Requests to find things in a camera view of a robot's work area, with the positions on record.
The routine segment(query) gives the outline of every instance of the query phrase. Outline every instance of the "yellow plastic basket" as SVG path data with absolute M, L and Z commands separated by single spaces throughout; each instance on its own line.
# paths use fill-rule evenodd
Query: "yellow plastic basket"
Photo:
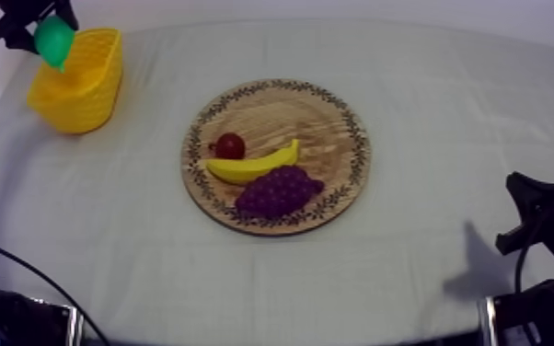
M 121 34 L 116 29 L 78 33 L 64 72 L 43 63 L 28 104 L 61 133 L 86 133 L 110 118 L 122 75 Z

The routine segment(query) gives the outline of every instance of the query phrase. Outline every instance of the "green ball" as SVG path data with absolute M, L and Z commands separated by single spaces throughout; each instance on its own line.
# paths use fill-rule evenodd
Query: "green ball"
M 58 16 L 46 17 L 34 31 L 34 44 L 43 60 L 51 67 L 64 70 L 75 31 Z

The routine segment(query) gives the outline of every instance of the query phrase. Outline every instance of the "round wooden plate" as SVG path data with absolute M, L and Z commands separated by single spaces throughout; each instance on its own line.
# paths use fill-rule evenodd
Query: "round wooden plate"
M 247 218 L 234 201 L 244 187 L 229 185 L 205 168 L 208 146 L 237 133 L 246 158 L 265 156 L 300 141 L 296 163 L 326 188 L 303 210 L 278 219 Z M 342 213 L 364 187 L 371 149 L 367 133 L 348 105 L 307 82 L 249 82 L 211 101 L 193 121 L 182 146 L 182 177 L 192 199 L 214 220 L 256 236 L 288 236 L 325 224 Z

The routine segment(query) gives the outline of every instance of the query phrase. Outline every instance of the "table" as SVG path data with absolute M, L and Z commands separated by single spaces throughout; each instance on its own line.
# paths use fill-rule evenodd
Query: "table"
M 177 345 L 387 344 L 473 329 L 510 292 L 519 170 L 554 182 L 554 49 L 377 21 L 233 22 L 123 37 L 115 113 L 82 136 L 25 103 L 38 59 L 0 100 L 0 246 L 82 302 L 113 340 Z M 180 145 L 224 90 L 284 77 L 348 102 L 369 132 L 368 186 L 317 231 L 265 239 L 191 201 Z M 543 248 L 524 281 L 554 277 Z M 62 302 L 0 258 L 0 287 Z

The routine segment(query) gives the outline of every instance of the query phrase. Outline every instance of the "banana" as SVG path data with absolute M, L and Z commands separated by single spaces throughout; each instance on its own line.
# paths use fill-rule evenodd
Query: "banana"
M 281 166 L 289 166 L 298 159 L 298 140 L 276 152 L 247 160 L 211 158 L 206 160 L 206 168 L 219 179 L 231 184 L 245 185 Z

